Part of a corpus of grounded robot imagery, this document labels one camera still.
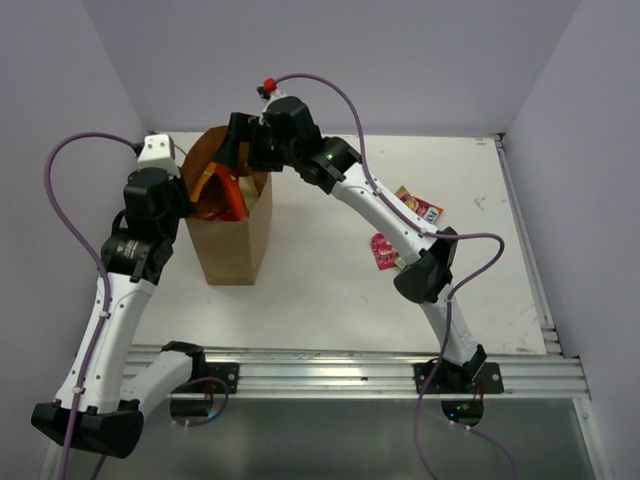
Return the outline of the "small pink candy packet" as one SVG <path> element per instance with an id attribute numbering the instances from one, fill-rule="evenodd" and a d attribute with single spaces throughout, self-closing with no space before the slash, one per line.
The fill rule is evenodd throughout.
<path id="1" fill-rule="evenodd" d="M 397 266 L 400 255 L 382 233 L 376 233 L 371 238 L 370 246 L 379 270 L 388 270 Z"/>

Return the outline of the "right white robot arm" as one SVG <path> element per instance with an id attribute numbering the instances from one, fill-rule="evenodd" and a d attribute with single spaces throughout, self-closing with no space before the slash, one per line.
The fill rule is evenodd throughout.
<path id="1" fill-rule="evenodd" d="M 452 229 L 438 230 L 419 219 L 398 198 L 366 173 L 360 154 L 344 139 L 321 134 L 299 98 L 270 102 L 261 116 L 231 114 L 215 162 L 236 168 L 240 148 L 248 147 L 247 166 L 257 172 L 292 168 L 306 183 L 349 206 L 400 254 L 403 269 L 396 290 L 425 313 L 443 350 L 430 372 L 443 390 L 469 392 L 481 380 L 484 348 L 462 316 L 452 285 L 457 249 Z"/>

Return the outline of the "brown paper bag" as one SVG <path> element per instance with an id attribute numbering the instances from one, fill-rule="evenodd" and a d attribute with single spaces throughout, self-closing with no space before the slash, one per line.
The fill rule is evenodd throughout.
<path id="1" fill-rule="evenodd" d="M 180 171 L 189 195 L 197 178 L 209 162 L 213 162 L 226 128 L 213 127 L 205 131 L 189 149 Z M 246 286 L 256 282 L 264 259 L 271 229 L 273 192 L 272 178 L 268 173 L 253 172 L 247 167 L 248 145 L 240 148 L 244 165 L 232 170 L 241 181 L 258 194 L 253 202 L 246 194 L 250 207 L 243 221 L 205 221 L 196 212 L 186 219 L 188 234 L 194 246 L 205 281 L 212 286 Z"/>

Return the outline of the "pink silver chips bag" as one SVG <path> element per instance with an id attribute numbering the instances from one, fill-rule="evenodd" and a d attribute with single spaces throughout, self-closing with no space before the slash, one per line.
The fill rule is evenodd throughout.
<path id="1" fill-rule="evenodd" d="M 202 216 L 205 221 L 236 221 L 235 215 L 230 210 L 208 212 Z"/>

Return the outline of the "colourful fruit candy packet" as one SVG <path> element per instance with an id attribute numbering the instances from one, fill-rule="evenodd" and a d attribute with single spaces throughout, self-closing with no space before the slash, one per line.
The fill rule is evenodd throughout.
<path id="1" fill-rule="evenodd" d="M 395 195 L 417 216 L 431 224 L 435 224 L 444 212 L 443 208 L 412 195 L 404 186 L 400 186 Z"/>

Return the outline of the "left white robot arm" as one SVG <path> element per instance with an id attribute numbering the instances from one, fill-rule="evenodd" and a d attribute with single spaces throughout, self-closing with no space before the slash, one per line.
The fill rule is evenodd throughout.
<path id="1" fill-rule="evenodd" d="M 53 401 L 35 405 L 32 425 L 58 445 L 126 458 L 146 418 L 172 391 L 193 393 L 208 379 L 202 347 L 166 344 L 126 381 L 138 324 L 173 254 L 181 219 L 195 209 L 178 169 L 147 167 L 128 177 L 125 208 L 101 249 L 93 310 L 69 374 Z"/>

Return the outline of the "orange Kettle chips bag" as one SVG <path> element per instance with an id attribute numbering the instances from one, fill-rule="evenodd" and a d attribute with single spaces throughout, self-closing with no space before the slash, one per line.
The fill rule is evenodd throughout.
<path id="1" fill-rule="evenodd" d="M 196 183 L 190 193 L 190 199 L 193 204 L 197 204 L 204 187 L 209 183 L 216 174 L 218 165 L 215 162 L 209 162 L 196 180 Z"/>

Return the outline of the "cassava chips bag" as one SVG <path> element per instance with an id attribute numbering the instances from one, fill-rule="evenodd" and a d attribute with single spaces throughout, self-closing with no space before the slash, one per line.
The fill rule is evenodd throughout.
<path id="1" fill-rule="evenodd" d="M 218 165 L 216 174 L 204 187 L 197 203 L 200 218 L 202 219 L 202 216 L 208 212 L 230 210 L 235 215 L 236 221 L 245 220 L 250 211 L 246 194 L 251 202 L 257 199 L 258 194 L 248 185 L 245 185 L 245 190 L 242 190 L 241 181 L 243 180 L 249 180 L 249 178 L 238 177 L 234 171 Z"/>

